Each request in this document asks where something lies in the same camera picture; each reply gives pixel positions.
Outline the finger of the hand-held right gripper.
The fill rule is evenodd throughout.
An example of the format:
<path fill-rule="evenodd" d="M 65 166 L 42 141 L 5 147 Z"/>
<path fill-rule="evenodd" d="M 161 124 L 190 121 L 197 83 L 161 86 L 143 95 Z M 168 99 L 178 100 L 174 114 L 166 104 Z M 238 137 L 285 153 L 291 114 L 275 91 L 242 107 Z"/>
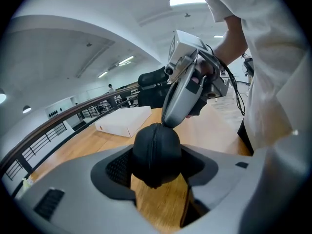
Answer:
<path fill-rule="evenodd" d="M 170 88 L 162 111 L 161 122 L 169 128 L 174 128 L 182 123 L 192 107 L 195 105 L 203 91 L 203 77 L 199 84 L 186 76 L 178 79 Z"/>
<path fill-rule="evenodd" d="M 207 99 L 205 97 L 200 97 L 195 105 L 192 107 L 186 118 L 200 115 L 201 109 L 207 104 Z"/>

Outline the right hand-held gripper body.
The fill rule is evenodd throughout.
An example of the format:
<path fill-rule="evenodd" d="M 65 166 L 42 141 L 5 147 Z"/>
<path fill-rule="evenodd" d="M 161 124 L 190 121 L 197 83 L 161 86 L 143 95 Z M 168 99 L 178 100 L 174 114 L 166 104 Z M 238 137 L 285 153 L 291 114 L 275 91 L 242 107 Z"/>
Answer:
<path fill-rule="evenodd" d="M 204 64 L 209 66 L 208 74 L 204 75 L 198 70 L 200 66 L 198 57 L 202 57 Z M 176 30 L 169 47 L 168 64 L 164 72 L 169 76 L 169 81 L 173 83 L 186 76 L 187 70 L 191 67 L 194 68 L 191 71 L 191 77 L 198 79 L 198 84 L 203 88 L 201 95 L 204 98 L 211 99 L 227 95 L 230 81 L 224 81 L 220 77 L 221 61 L 199 37 Z"/>

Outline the person's right hand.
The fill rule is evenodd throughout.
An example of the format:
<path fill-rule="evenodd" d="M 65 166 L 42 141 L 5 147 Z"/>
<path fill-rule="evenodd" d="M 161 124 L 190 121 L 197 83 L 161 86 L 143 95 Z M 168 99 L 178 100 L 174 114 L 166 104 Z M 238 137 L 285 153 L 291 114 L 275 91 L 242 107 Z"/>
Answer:
<path fill-rule="evenodd" d="M 214 68 L 201 56 L 198 56 L 195 62 L 195 70 L 191 80 L 199 84 L 204 76 L 211 77 L 214 75 Z"/>

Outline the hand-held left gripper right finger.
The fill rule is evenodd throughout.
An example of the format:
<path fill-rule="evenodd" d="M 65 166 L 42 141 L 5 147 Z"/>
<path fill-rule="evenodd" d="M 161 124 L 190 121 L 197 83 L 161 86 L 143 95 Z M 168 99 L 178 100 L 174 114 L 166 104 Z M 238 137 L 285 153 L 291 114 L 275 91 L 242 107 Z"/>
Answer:
<path fill-rule="evenodd" d="M 199 219 L 184 234 L 266 234 L 295 231 L 294 218 L 308 201 L 309 134 L 293 131 L 253 156 L 231 155 L 191 145 L 184 176 Z"/>

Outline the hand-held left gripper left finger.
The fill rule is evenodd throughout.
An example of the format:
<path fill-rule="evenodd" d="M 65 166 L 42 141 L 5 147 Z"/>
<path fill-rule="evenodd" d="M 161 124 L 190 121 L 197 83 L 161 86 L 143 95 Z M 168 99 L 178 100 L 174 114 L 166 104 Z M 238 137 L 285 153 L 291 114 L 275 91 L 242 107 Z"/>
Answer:
<path fill-rule="evenodd" d="M 45 234 L 154 234 L 131 190 L 132 146 L 64 162 L 17 200 Z"/>

